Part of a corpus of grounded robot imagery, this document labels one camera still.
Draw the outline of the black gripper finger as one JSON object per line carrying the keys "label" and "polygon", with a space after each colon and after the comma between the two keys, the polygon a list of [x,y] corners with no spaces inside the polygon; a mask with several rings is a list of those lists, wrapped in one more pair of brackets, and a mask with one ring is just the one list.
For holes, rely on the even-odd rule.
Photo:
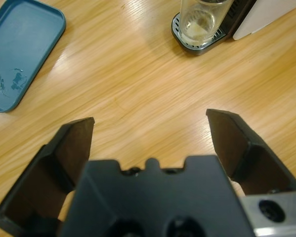
{"label": "black gripper finger", "polygon": [[238,115],[207,109],[214,150],[227,174],[246,195],[296,191],[296,178]]}
{"label": "black gripper finger", "polygon": [[62,125],[43,145],[0,203],[3,230],[58,230],[66,196],[89,159],[94,118]]}

